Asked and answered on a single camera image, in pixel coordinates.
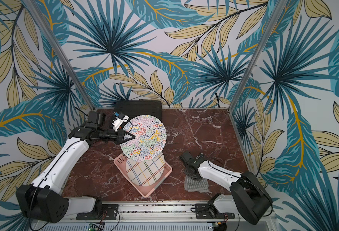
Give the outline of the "colourful squiggle pattern plate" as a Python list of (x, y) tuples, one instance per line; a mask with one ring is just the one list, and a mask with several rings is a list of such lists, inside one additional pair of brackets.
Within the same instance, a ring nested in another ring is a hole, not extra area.
[(136, 116), (123, 128), (135, 136), (134, 139), (122, 143), (121, 150), (129, 159), (142, 162), (157, 157), (167, 141), (167, 131), (157, 117), (152, 115)]

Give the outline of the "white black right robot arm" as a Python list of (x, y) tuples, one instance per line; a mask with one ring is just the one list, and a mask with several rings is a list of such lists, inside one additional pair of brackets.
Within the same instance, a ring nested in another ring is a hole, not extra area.
[(192, 180), (210, 180), (231, 193), (218, 193), (206, 204), (196, 204), (197, 219), (228, 219), (239, 215), (256, 225), (273, 212), (272, 198), (252, 172), (227, 170), (205, 159), (203, 154), (193, 157), (185, 152), (179, 159), (185, 166), (186, 176)]

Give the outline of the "white plaid line plate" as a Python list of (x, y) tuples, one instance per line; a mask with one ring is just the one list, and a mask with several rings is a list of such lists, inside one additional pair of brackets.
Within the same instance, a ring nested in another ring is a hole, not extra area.
[(163, 153), (157, 157), (136, 162), (128, 159), (126, 162), (126, 174), (129, 180), (137, 186), (150, 186), (156, 183), (162, 176), (165, 167), (165, 158)]

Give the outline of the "grey striped microfibre cloth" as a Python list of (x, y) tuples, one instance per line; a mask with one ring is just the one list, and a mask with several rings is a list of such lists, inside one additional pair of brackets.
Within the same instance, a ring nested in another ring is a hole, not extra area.
[(188, 192), (211, 193), (211, 191), (209, 190), (208, 180), (206, 179), (201, 179), (201, 181), (195, 181), (189, 176), (186, 176), (184, 188)]

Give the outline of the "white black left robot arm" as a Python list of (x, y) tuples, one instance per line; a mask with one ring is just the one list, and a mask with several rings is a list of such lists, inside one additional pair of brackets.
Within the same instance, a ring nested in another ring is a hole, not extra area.
[(104, 113), (91, 111), (82, 125), (74, 128), (68, 135), (65, 145), (51, 164), (28, 185), (16, 190), (22, 215), (57, 223), (65, 216), (77, 215), (82, 218), (103, 216), (101, 199), (94, 196), (65, 198), (61, 195), (62, 186), (82, 155), (96, 141), (112, 141), (122, 144), (135, 139), (135, 135), (122, 129), (129, 122), (123, 113), (114, 113), (112, 127), (103, 129), (106, 119)]

